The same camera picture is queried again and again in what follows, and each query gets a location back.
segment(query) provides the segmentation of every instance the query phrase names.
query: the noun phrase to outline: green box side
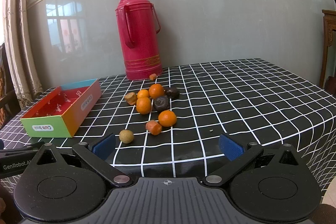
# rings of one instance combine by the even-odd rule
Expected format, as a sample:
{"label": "green box side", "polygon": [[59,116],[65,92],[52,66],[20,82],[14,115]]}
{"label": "green box side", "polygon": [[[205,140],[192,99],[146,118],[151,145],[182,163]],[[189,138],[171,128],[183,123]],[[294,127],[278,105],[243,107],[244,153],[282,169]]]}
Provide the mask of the green box side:
{"label": "green box side", "polygon": [[[62,116],[47,116],[35,118],[20,119],[29,137],[37,138],[71,138],[67,126],[65,125]],[[53,131],[35,131],[33,126],[51,125]]]}

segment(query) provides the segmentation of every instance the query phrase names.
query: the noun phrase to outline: orange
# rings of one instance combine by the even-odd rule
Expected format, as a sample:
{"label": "orange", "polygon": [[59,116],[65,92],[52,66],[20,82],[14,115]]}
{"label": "orange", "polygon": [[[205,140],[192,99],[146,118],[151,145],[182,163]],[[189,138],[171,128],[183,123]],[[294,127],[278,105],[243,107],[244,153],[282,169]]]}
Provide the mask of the orange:
{"label": "orange", "polygon": [[136,110],[140,114],[148,114],[152,110],[152,102],[148,97],[141,97],[136,101]]}
{"label": "orange", "polygon": [[163,127],[171,127],[176,124],[177,118],[174,112],[170,110],[162,111],[159,114],[159,124]]}
{"label": "orange", "polygon": [[137,98],[139,99],[141,97],[148,97],[149,98],[148,90],[139,90]]}
{"label": "orange", "polygon": [[160,96],[164,96],[165,95],[165,90],[164,90],[163,86],[161,86],[160,84],[153,84],[149,88],[149,95],[153,99],[156,99]]}

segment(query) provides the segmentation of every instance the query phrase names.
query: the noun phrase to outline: carved wooden cabinet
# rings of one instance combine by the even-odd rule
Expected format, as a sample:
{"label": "carved wooden cabinet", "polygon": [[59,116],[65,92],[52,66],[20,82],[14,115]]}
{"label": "carved wooden cabinet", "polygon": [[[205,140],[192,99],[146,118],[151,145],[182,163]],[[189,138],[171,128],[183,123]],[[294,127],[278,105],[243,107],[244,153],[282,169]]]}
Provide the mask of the carved wooden cabinet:
{"label": "carved wooden cabinet", "polygon": [[336,11],[322,10],[322,12],[324,13],[323,17],[324,38],[323,38],[322,68],[319,82],[320,88],[323,88],[324,77],[326,74],[328,47],[330,47],[333,44],[333,31],[336,31]]}

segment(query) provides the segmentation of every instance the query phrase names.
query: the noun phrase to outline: dark purple fruit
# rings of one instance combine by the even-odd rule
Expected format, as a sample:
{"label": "dark purple fruit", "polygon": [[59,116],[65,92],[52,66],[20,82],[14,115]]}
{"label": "dark purple fruit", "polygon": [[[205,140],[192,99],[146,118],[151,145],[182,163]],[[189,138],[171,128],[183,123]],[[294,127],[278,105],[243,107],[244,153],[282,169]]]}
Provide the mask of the dark purple fruit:
{"label": "dark purple fruit", "polygon": [[153,106],[157,112],[170,109],[170,102],[167,96],[160,96],[153,101]]}
{"label": "dark purple fruit", "polygon": [[175,99],[179,97],[180,95],[180,91],[173,86],[171,86],[170,88],[167,88],[165,93],[166,93],[166,96],[168,96],[168,98],[170,99]]}

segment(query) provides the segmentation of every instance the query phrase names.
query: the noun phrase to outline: black and white checkered tablecloth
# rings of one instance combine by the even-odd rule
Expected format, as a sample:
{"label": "black and white checkered tablecloth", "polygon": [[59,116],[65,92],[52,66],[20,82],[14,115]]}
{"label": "black and white checkered tablecloth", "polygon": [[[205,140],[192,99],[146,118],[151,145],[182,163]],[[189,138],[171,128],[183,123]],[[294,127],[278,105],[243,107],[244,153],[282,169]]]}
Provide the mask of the black and white checkered tablecloth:
{"label": "black and white checkered tablecloth", "polygon": [[[261,59],[244,59],[166,68],[156,82],[181,92],[171,102],[177,123],[157,136],[146,132],[145,124],[157,120],[158,113],[140,115],[123,99],[153,81],[117,75],[100,79],[102,96],[73,138],[30,138],[20,122],[24,111],[3,128],[0,138],[8,149],[40,140],[66,149],[114,132],[117,145],[107,161],[121,171],[203,177],[227,162],[218,148],[221,133],[248,134],[262,145],[297,147],[323,190],[335,176],[336,99],[307,80]],[[118,138],[126,128],[135,135],[130,144]],[[12,188],[18,178],[3,183]]]}

